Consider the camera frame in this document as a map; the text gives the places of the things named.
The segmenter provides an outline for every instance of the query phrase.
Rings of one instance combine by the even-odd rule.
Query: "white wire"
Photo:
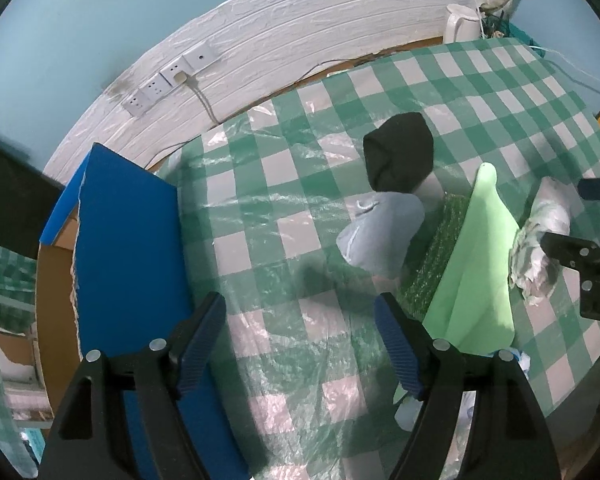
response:
[[[482,39],[486,38],[487,36],[484,33],[484,27],[482,26],[482,14],[480,12],[480,5],[478,4],[478,0],[474,0],[475,3],[475,12],[478,13],[478,23],[480,23],[480,37]]]
[[[597,82],[600,83],[600,78],[597,78],[593,74],[590,74],[589,72],[585,72],[583,69],[575,66],[564,54],[558,52],[557,50],[553,50],[552,48],[544,48],[543,46],[535,46],[535,45],[529,45],[529,48],[534,48],[536,50],[544,50],[545,52],[551,52],[552,54],[556,54],[556,55],[560,56],[563,60],[565,60],[567,63],[569,63],[571,66],[573,66],[574,69],[576,69],[578,72],[581,72],[584,75],[586,75],[592,79],[595,79]]]

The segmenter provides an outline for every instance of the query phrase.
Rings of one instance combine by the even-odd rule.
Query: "black cloth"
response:
[[[395,115],[366,134],[363,149],[374,191],[410,193],[433,170],[433,136],[417,112]]]

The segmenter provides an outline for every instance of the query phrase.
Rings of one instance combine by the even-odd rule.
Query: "cardboard box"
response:
[[[191,313],[176,189],[94,144],[40,238],[36,316],[52,409],[83,354],[136,352]],[[140,473],[155,478],[134,392],[125,405]],[[178,407],[210,476],[248,479],[208,369]]]

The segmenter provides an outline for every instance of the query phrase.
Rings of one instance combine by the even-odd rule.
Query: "blue wall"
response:
[[[13,0],[0,17],[0,139],[42,168],[124,69],[224,1]],[[584,0],[521,0],[512,21],[600,76],[600,21]],[[591,86],[578,85],[578,92],[592,109],[600,108],[599,84],[552,54],[547,59]]]

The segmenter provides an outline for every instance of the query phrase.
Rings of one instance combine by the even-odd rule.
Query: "light green cloth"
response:
[[[496,192],[496,170],[482,164],[458,241],[424,319],[432,338],[487,355],[511,345],[509,250],[518,224]]]

